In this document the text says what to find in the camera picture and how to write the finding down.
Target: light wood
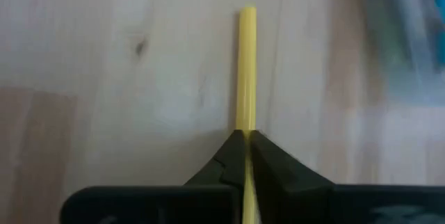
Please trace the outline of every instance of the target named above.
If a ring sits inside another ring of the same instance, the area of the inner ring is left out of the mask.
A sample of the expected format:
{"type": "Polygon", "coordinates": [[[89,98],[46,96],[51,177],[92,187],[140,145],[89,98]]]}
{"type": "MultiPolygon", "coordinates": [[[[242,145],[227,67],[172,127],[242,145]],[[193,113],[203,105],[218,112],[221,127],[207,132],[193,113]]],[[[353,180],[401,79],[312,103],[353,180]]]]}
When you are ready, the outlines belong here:
{"type": "Polygon", "coordinates": [[[445,108],[387,98],[360,0],[1,0],[0,222],[54,222],[85,186],[197,172],[234,128],[250,3],[258,129],[335,182],[445,183],[445,108]],[[57,134],[34,134],[35,117],[57,134]],[[50,143],[60,162],[43,176],[50,143]],[[34,197],[48,209],[21,202],[34,197]]]}

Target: wooden surface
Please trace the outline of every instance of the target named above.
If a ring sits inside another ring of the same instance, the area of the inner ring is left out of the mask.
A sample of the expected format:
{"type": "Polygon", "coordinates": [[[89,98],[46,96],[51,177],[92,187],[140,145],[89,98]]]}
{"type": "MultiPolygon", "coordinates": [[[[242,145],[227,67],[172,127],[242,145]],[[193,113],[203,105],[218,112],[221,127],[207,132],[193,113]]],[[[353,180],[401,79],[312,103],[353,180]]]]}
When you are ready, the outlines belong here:
{"type": "Polygon", "coordinates": [[[234,128],[252,3],[260,130],[335,182],[445,183],[445,109],[386,99],[359,0],[0,0],[0,222],[197,172],[234,128]]]}

